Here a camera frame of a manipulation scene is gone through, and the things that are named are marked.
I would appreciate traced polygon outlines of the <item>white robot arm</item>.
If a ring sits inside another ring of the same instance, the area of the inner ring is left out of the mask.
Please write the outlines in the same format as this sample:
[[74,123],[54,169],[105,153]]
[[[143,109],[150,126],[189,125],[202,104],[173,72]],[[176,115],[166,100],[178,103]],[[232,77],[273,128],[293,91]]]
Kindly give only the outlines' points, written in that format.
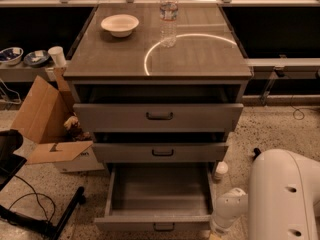
[[258,152],[247,191],[233,188],[215,201],[215,239],[248,216],[248,240],[319,240],[320,162],[283,149]]

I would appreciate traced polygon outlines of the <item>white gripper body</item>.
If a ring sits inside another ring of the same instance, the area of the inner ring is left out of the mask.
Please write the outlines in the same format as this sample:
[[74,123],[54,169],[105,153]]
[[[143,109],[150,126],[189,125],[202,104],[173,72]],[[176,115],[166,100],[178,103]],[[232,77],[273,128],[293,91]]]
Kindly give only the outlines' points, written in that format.
[[248,194],[233,188],[218,197],[210,218],[211,230],[216,234],[227,234],[233,223],[248,211]]

